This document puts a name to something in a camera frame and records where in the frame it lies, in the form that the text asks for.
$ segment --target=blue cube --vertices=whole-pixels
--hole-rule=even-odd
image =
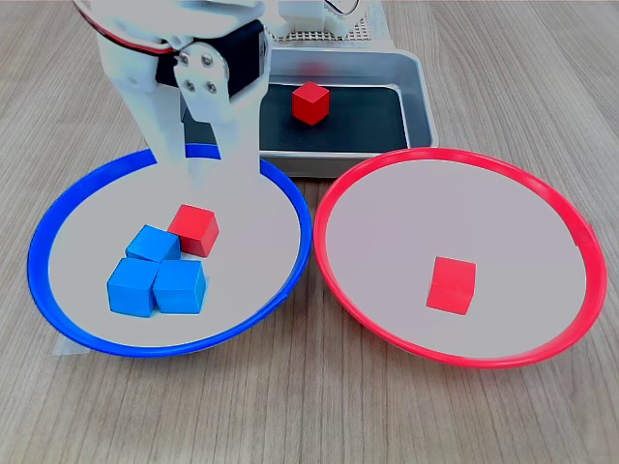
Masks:
[[[113,312],[150,317],[155,308],[153,284],[159,263],[123,258],[107,281],[109,307]]]
[[[162,261],[153,285],[159,310],[172,314],[198,314],[204,303],[208,277],[201,261]]]
[[[128,258],[161,263],[181,259],[181,241],[177,235],[145,225],[125,250]]]

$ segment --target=robotic arm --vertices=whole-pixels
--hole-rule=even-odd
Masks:
[[[99,33],[103,69],[158,163],[185,158],[182,96],[196,122],[211,124],[222,165],[236,176],[259,172],[273,48],[264,23],[277,36],[325,30],[331,17],[341,35],[363,13],[360,0],[353,15],[324,0],[266,1],[74,0]]]

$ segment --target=wooden table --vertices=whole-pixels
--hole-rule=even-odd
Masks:
[[[452,368],[363,329],[313,257],[291,298],[174,359],[52,356],[30,238],[66,188],[143,148],[69,2],[0,3],[0,462],[615,463],[619,4],[389,2],[441,145],[514,163],[590,220],[609,272],[593,330],[549,362]],[[299,183],[315,212],[328,183]]]

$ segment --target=gray tray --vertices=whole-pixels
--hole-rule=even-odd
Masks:
[[[332,90],[313,128],[291,117],[290,94],[308,81]],[[214,143],[209,125],[183,120],[188,142]],[[401,50],[275,47],[260,125],[261,157],[290,177],[336,178],[387,151],[438,145],[421,64]]]

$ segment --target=white perforated panel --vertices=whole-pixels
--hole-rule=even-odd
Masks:
[[[369,28],[368,18],[364,16],[361,21],[355,25],[355,28],[343,38],[337,38],[330,32],[293,32],[284,38],[276,38],[273,34],[271,37],[276,42],[298,42],[298,41],[313,41],[313,42],[347,42],[347,41],[371,41],[371,32]]]

